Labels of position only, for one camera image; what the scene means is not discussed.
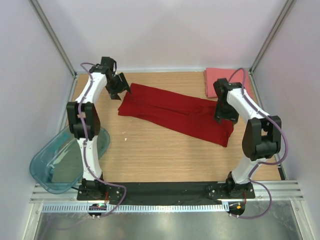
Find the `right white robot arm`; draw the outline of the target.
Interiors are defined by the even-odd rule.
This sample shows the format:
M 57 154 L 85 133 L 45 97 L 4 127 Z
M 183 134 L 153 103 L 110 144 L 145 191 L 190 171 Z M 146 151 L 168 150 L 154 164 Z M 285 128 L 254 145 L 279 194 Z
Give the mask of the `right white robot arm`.
M 249 190 L 259 163 L 265 163 L 281 150 L 282 121 L 277 115 L 269 116 L 263 111 L 240 82 L 219 78 L 213 88 L 218 97 L 214 119 L 220 124 L 226 120 L 235 125 L 241 117 L 246 122 L 241 143 L 243 157 L 228 174 L 224 187 L 228 197 L 241 198 Z

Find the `dark red t shirt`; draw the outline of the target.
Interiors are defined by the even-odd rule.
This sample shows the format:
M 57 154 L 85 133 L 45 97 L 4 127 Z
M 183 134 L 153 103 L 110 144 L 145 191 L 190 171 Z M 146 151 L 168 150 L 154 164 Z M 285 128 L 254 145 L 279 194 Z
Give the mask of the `dark red t shirt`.
M 222 147 L 234 130 L 229 120 L 215 120 L 217 102 L 133 83 L 118 115 L 135 117 Z

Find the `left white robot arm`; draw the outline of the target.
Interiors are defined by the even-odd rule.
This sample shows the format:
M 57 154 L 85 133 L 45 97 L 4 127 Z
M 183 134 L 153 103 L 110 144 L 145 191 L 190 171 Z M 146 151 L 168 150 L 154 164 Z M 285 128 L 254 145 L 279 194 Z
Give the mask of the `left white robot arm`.
M 103 56 L 100 63 L 84 62 L 80 66 L 88 73 L 88 81 L 76 100 L 66 105 L 69 130 L 79 145 L 83 166 L 77 199 L 101 200 L 107 194 L 107 184 L 99 164 L 101 122 L 95 103 L 103 89 L 112 100 L 121 100 L 120 94 L 131 89 L 124 74 L 117 73 L 117 62 L 109 56 Z

